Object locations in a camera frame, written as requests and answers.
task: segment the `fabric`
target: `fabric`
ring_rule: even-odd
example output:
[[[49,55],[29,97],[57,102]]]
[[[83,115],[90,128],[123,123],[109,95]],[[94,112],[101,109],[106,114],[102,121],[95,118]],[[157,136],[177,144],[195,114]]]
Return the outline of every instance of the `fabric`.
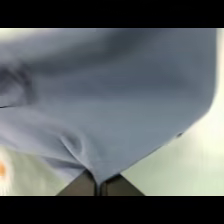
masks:
[[[49,29],[0,43],[0,64],[1,144],[101,183],[209,109],[216,29]]]

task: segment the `blue cloth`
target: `blue cloth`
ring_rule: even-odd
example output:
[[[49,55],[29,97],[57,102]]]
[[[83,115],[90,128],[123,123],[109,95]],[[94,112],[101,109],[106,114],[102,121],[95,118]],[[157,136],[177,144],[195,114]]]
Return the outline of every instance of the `blue cloth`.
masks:
[[[51,29],[0,44],[1,64],[21,62],[35,97],[1,91],[0,106],[18,105],[0,109],[0,143],[101,183],[209,109],[216,29]]]

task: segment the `white surface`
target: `white surface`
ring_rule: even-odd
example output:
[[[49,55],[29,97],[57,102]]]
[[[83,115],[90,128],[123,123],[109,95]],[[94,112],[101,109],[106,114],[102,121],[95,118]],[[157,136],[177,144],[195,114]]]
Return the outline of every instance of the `white surface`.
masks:
[[[145,195],[224,195],[224,31],[219,31],[210,111],[182,137],[123,172]]]

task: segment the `gray-blue fabric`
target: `gray-blue fabric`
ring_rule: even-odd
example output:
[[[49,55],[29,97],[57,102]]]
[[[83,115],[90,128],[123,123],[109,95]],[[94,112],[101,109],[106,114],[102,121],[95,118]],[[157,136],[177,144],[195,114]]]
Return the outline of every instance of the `gray-blue fabric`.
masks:
[[[0,143],[100,183],[209,109],[216,29],[58,28],[0,43],[0,64],[21,62],[35,100],[0,109]],[[20,95],[1,91],[0,106]]]

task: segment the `orange spot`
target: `orange spot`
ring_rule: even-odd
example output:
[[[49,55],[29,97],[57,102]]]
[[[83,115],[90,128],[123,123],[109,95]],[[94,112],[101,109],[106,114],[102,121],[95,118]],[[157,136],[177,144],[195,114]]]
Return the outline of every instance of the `orange spot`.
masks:
[[[1,177],[4,177],[5,174],[6,174],[6,168],[5,168],[5,165],[4,165],[2,162],[0,162],[0,176],[1,176]]]

